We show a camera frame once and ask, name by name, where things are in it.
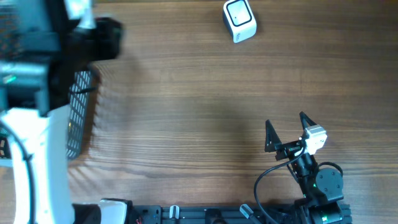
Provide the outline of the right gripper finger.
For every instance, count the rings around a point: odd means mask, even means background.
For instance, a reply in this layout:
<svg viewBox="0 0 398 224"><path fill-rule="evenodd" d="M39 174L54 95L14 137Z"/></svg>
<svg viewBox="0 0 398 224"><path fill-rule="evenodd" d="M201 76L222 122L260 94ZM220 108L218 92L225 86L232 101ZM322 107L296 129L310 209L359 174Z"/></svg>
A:
<svg viewBox="0 0 398 224"><path fill-rule="evenodd" d="M265 148L266 152L275 152L280 149L282 142L280 141L271 121L266 121L266 141Z"/></svg>
<svg viewBox="0 0 398 224"><path fill-rule="evenodd" d="M303 130L306 128L309 128L311 126L317 125L316 122L314 122L312 119L310 119L303 111L299 113L300 116L300 122L302 124Z"/></svg>

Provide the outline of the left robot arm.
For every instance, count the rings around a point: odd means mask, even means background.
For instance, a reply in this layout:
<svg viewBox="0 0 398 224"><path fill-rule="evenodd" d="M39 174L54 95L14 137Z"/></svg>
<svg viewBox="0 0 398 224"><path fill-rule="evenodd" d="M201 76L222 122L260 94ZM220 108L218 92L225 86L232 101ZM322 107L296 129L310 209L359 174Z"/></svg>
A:
<svg viewBox="0 0 398 224"><path fill-rule="evenodd" d="M15 223L126 223L128 204L75 203L68 184L76 76L118 56L123 27L91 1L1 2L1 129L12 162Z"/></svg>

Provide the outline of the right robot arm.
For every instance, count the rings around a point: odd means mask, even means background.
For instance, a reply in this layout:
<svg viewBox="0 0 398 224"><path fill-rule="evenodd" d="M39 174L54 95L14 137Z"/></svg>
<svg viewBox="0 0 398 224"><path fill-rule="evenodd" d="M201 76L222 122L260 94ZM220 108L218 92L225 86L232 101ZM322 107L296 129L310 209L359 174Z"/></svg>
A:
<svg viewBox="0 0 398 224"><path fill-rule="evenodd" d="M277 223L352 223L351 209L344 204L343 169L333 162L318 163L315 153L327 139L326 130L300 112L303 134L282 143L270 120L266 121L265 152L275 152L275 159L287 159L289 172L298 183L303 197L271 217Z"/></svg>

